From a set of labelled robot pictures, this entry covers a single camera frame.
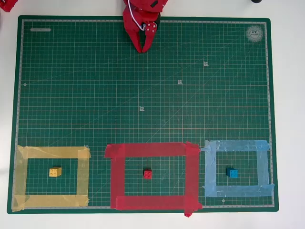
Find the robotic arm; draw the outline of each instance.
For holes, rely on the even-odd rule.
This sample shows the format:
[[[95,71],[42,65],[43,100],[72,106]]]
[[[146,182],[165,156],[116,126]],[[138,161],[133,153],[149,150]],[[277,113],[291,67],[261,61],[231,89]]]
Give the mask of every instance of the robotic arm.
[[[159,27],[161,12],[168,0],[123,0],[126,8],[123,12],[124,27],[139,53],[151,47]],[[140,31],[145,32],[145,44],[140,43]]]
[[[10,12],[11,8],[14,7],[17,1],[18,0],[0,0],[0,8],[2,8],[5,12]]]

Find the mat border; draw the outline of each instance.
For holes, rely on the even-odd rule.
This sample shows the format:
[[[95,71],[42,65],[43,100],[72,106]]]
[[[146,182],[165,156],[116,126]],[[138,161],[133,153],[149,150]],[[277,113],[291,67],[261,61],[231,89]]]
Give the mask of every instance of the mat border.
[[[17,50],[16,50],[16,67],[15,67],[15,85],[14,85],[14,100],[13,100],[13,117],[12,117],[12,138],[11,138],[11,150],[10,150],[10,174],[9,174],[9,189],[8,189],[8,214],[41,214],[41,213],[175,213],[183,211],[118,211],[109,209],[109,207],[86,207],[86,208],[41,208],[41,209],[25,209],[19,212],[12,212],[11,200],[12,200],[12,188],[13,188],[13,171],[14,171],[14,155],[15,155],[15,140],[17,130],[17,116],[18,116],[18,100],[20,99],[19,80],[20,80],[20,63],[21,63],[21,35],[23,20],[122,20],[121,16],[30,16],[21,15],[18,17],[18,34],[17,34]],[[274,85],[273,85],[273,68],[272,68],[272,43],[271,43],[271,21],[268,18],[196,18],[196,17],[162,17],[163,21],[228,21],[228,22],[262,22],[266,24],[267,44],[268,44],[268,68],[269,68],[269,89],[270,89],[270,112],[271,112],[271,140],[272,140],[272,163],[273,163],[273,183],[274,183],[274,207],[248,207],[238,208],[232,206],[224,206],[223,208],[203,208],[197,212],[261,212],[269,211],[276,212],[279,210],[278,201],[278,184],[277,184],[277,164],[276,164],[276,144],[275,144],[275,108],[274,108]]]

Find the white cable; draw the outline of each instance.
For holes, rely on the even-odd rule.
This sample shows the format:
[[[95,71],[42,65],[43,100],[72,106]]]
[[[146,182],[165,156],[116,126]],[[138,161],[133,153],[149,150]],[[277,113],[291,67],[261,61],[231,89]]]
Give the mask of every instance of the white cable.
[[[132,19],[133,19],[134,23],[136,23],[136,25],[139,27],[140,30],[145,31],[145,25],[144,25],[143,28],[142,28],[142,27],[138,24],[138,22],[136,21],[136,19],[135,19],[134,16],[133,16],[132,8],[131,8],[131,6],[130,6],[130,0],[128,0],[128,8],[129,8],[130,15],[132,16]]]

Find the red tape square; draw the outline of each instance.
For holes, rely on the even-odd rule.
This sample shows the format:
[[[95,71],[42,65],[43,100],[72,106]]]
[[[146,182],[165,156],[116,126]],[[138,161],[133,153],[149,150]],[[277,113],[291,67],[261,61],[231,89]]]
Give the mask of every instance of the red tape square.
[[[184,196],[125,196],[125,158],[186,156]],[[117,210],[184,210],[187,217],[203,206],[198,202],[200,148],[191,143],[140,143],[107,145],[111,158],[110,208]]]

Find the yellow masking tape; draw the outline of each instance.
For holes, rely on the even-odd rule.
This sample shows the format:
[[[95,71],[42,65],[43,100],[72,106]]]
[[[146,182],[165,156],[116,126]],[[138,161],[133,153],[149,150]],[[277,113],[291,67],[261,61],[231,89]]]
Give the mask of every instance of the yellow masking tape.
[[[19,202],[19,207],[13,211],[24,208],[88,206],[87,195],[15,195],[15,199]]]
[[[89,159],[84,159],[84,152],[79,151],[77,166],[77,194],[87,195],[89,185]]]
[[[27,181],[27,168],[28,168],[28,160],[24,159],[21,151],[22,147],[17,147],[16,152],[16,169],[15,169],[15,183],[14,183],[14,195],[25,195],[26,181]],[[23,198],[13,198],[12,209],[18,209],[20,204],[24,203],[25,199]]]
[[[18,146],[23,158],[89,158],[89,149],[85,146],[81,147],[21,147]]]
[[[88,205],[89,149],[82,147],[17,147],[12,211],[39,207]],[[28,158],[77,158],[77,195],[25,195]]]

